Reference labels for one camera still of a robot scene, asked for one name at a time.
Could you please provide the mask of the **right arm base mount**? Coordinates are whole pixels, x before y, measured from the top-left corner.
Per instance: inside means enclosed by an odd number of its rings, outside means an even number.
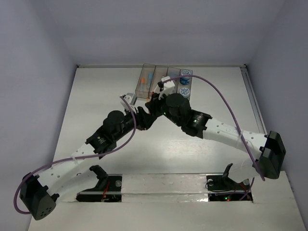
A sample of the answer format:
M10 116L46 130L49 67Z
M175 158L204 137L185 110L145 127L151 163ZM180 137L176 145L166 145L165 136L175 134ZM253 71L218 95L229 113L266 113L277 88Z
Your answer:
M236 183L229 178L231 167L232 164L229 164L222 174L206 177L205 188L210 202L253 201L251 187L254 180L250 182L249 179L245 179Z

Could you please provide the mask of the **blue paint jar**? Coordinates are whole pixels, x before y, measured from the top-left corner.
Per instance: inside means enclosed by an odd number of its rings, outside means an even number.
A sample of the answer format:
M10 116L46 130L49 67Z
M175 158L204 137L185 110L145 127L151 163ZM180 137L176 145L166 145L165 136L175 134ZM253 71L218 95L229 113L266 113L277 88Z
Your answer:
M183 96L184 98L189 98L189 97L190 97L190 94L191 94L191 91L190 91L189 88L180 88L179 94L180 94L181 96Z
M189 70L189 69L182 69L180 71L180 84L182 85L188 85L190 83L190 80L191 80L191 75L193 74L193 71L192 70Z

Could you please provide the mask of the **clear pencil-shaped highlighter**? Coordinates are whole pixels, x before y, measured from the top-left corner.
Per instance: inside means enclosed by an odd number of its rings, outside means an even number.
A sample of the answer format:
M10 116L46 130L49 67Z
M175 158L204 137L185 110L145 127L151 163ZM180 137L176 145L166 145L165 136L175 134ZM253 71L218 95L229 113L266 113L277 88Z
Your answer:
M145 83L141 84L141 91L143 91L143 92L147 91L147 84L145 84Z

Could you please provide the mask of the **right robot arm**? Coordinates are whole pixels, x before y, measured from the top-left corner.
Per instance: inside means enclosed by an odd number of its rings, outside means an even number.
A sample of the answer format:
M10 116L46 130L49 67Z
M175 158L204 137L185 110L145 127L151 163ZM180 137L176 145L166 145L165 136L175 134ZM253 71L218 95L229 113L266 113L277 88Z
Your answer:
M154 94L145 104L150 115L165 116L181 130L192 137L223 143L240 151L248 153L249 157L237 164L227 165L222 185L232 189L245 179L256 177L276 180L280 176L286 154L279 133L269 134L238 131L211 115L193 110L188 99L179 93L173 93L162 98Z

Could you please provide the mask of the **blue highlighter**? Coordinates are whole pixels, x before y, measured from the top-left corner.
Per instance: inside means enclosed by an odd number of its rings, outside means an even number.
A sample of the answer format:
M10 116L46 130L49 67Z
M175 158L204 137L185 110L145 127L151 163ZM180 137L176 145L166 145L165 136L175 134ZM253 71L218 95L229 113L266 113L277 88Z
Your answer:
M151 83L152 83L152 80L148 80L148 83L147 83L147 88L150 88L151 87Z

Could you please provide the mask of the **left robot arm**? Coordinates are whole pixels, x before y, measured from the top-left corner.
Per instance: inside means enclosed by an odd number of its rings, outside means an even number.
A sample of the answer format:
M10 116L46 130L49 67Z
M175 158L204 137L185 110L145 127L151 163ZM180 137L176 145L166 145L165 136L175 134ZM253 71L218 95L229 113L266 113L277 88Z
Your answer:
M126 112L111 111L93 135L70 157L54 161L28 173L14 196L20 198L35 220L41 220L56 207L61 194L58 192L74 177L82 174L90 158L103 158L119 150L116 143L125 135L137 130L148 130L157 116L142 107Z

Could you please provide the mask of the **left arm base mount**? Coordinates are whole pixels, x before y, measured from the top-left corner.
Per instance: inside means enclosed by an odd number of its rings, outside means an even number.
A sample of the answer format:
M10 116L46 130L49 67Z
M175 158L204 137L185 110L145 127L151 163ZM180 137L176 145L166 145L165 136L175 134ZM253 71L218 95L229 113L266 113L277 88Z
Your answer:
M89 168L97 178L93 188L80 191L76 195L78 202L121 202L122 175L108 175L99 165Z

